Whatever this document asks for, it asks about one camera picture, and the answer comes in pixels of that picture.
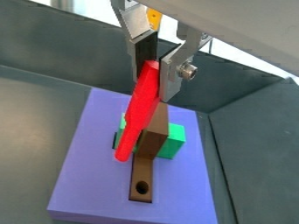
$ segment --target green block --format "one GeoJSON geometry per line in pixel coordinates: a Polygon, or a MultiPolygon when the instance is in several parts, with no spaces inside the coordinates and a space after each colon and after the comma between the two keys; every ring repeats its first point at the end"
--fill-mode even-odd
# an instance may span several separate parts
{"type": "Polygon", "coordinates": [[[166,137],[162,148],[157,153],[158,158],[172,159],[185,142],[184,127],[178,124],[168,124],[169,136],[166,137]]]}
{"type": "MultiPolygon", "coordinates": [[[[117,133],[116,133],[116,141],[114,141],[113,148],[117,147],[118,140],[122,135],[125,126],[126,126],[125,114],[122,114],[117,133]]],[[[166,137],[162,147],[156,156],[158,158],[173,159],[174,154],[177,153],[178,149],[181,148],[185,142],[184,127],[178,124],[168,123],[168,133],[169,133],[169,136],[166,137]]]]}
{"type": "Polygon", "coordinates": [[[114,140],[113,149],[117,148],[117,144],[118,144],[120,137],[122,135],[125,126],[126,126],[125,114],[121,114],[120,124],[118,124],[117,132],[116,132],[116,140],[114,140]]]}

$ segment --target brown wooden block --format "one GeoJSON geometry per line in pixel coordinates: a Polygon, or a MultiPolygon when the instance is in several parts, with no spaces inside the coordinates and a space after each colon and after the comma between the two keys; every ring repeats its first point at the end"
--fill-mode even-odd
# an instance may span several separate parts
{"type": "Polygon", "coordinates": [[[168,137],[168,109],[166,104],[158,103],[153,112],[152,121],[142,130],[137,141],[136,155],[154,159],[168,137]]]}
{"type": "Polygon", "coordinates": [[[134,155],[129,200],[152,203],[153,160],[134,155]]]}
{"type": "Polygon", "coordinates": [[[168,137],[166,104],[158,103],[152,121],[137,140],[132,164],[129,200],[152,203],[153,160],[168,137]]]}

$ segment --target purple base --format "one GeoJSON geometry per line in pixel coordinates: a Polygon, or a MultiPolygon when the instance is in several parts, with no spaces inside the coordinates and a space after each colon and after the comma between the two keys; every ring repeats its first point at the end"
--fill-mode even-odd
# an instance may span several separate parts
{"type": "Polygon", "coordinates": [[[132,157],[113,158],[113,135],[129,97],[93,88],[48,205],[53,219],[86,223],[213,224],[216,221],[197,119],[169,107],[169,122],[185,128],[173,160],[153,161],[153,203],[129,201],[132,157]]]}

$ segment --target red block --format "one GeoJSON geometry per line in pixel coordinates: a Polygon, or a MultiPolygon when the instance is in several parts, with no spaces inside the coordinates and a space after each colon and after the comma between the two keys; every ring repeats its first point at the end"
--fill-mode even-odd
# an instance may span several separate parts
{"type": "Polygon", "coordinates": [[[140,132],[150,122],[158,101],[158,63],[146,60],[125,111],[125,129],[116,148],[114,156],[121,162],[128,160],[140,132]]]}

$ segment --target hole in block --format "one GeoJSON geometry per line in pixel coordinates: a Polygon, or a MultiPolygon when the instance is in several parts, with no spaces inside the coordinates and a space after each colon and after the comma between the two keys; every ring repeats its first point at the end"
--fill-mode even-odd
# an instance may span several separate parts
{"type": "Polygon", "coordinates": [[[138,181],[134,185],[134,189],[140,194],[146,194],[148,184],[144,181],[138,181]]]}

